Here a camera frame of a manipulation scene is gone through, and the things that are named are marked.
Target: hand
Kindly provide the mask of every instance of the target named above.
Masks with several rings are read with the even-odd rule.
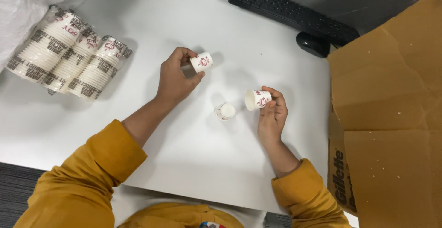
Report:
[[[258,138],[263,146],[272,146],[281,143],[282,129],[289,111],[282,93],[266,86],[261,89],[270,92],[274,101],[268,102],[260,109]]]
[[[174,108],[191,94],[205,73],[199,72],[193,78],[187,79],[180,67],[187,65],[189,58],[196,56],[197,53],[188,48],[177,47],[161,64],[160,84],[155,97],[157,100]]]

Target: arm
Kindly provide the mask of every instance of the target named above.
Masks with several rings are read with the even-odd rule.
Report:
[[[147,158],[141,149],[164,117],[199,84],[180,65],[196,53],[177,48],[161,65],[157,96],[123,122],[114,120],[89,138],[60,167],[38,180],[29,208],[15,227],[108,227],[114,217],[112,187],[124,182]]]
[[[312,163],[298,160],[281,141],[288,114],[284,96],[270,87],[262,90],[269,91],[274,101],[261,109],[258,137],[276,174],[272,180],[276,200],[291,216],[292,227],[351,228]]]

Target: black computer mouse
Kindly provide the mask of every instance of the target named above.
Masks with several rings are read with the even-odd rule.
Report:
[[[306,32],[296,36],[296,43],[303,50],[319,58],[326,58],[330,53],[330,42]]]

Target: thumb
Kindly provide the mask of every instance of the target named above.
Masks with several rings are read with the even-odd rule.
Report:
[[[276,106],[275,101],[270,101],[267,103],[267,105],[265,106],[265,110],[264,110],[264,118],[265,119],[269,119],[269,120],[275,119],[275,106]]]
[[[197,74],[195,74],[192,78],[191,78],[191,83],[193,85],[193,87],[196,87],[202,80],[202,78],[206,75],[205,72],[199,72]]]

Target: black keyboard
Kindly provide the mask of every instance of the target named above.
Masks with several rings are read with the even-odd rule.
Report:
[[[229,0],[277,22],[344,46],[359,37],[356,29],[290,0]]]

